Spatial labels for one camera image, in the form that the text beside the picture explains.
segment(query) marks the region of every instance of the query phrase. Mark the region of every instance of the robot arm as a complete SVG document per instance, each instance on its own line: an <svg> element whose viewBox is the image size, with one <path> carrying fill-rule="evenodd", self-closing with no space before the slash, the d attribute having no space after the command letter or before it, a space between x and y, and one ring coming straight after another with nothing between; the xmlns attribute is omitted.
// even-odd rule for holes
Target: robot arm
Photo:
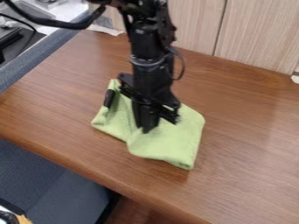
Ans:
<svg viewBox="0 0 299 224"><path fill-rule="evenodd" d="M15 12L33 23L67 29L87 28L105 11L114 6L122 14L131 42L130 62L133 75L121 73L121 93L132 100L136 126L148 133L163 119L178 122L180 101L170 91L174 80L184 74L184 60L171 47L176 40L176 27L170 20L167 0L89 0L100 7L79 23L67 23L29 15L11 0L3 0ZM182 73L174 79L174 57L183 62Z"/></svg>

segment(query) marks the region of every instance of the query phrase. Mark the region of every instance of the black device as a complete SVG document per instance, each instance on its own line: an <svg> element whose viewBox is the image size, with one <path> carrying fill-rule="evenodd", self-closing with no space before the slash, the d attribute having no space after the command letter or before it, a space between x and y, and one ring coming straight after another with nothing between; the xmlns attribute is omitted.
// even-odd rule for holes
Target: black device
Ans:
<svg viewBox="0 0 299 224"><path fill-rule="evenodd" d="M158 126L160 118L176 124L180 101L171 92L174 80L184 74L184 59L171 43L176 40L176 27L170 20L167 0L89 0L100 7L79 23L67 23L34 17L19 9L11 0L3 0L24 18L40 24L68 29L85 29L106 9L117 7L122 14L131 43L130 62L133 74L120 73L121 93L132 100L137 127L148 133ZM174 58L182 61L182 72L174 78ZM107 93L111 104L114 94Z"/></svg>

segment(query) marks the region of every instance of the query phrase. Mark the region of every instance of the wall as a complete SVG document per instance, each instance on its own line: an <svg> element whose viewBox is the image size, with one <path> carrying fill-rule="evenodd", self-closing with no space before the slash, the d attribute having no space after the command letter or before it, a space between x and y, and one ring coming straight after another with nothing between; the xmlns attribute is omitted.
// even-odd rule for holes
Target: wall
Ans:
<svg viewBox="0 0 299 224"><path fill-rule="evenodd" d="M299 1L228 0L215 55L292 74L299 60Z"/></svg>

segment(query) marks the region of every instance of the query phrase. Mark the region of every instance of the wooden table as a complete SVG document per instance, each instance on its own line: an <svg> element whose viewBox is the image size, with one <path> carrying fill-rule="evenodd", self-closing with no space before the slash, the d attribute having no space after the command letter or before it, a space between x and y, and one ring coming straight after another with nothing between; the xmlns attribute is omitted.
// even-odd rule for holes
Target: wooden table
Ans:
<svg viewBox="0 0 299 224"><path fill-rule="evenodd" d="M299 223L299 86L182 51L175 94L206 119L193 171L135 157L90 126L129 43L83 31L0 96L0 135L181 223Z"/></svg>

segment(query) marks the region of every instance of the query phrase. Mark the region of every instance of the wooden wall panel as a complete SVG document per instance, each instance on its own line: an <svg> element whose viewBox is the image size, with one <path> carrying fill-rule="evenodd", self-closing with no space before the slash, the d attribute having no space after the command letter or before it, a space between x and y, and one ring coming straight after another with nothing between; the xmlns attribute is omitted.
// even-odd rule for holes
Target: wooden wall panel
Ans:
<svg viewBox="0 0 299 224"><path fill-rule="evenodd" d="M212 55L224 10L225 0L169 0L170 14L177 30L175 46ZM116 9L105 16L113 19L115 29L123 29Z"/></svg>
<svg viewBox="0 0 299 224"><path fill-rule="evenodd" d="M228 0L215 55L292 74L299 60L299 0Z"/></svg>

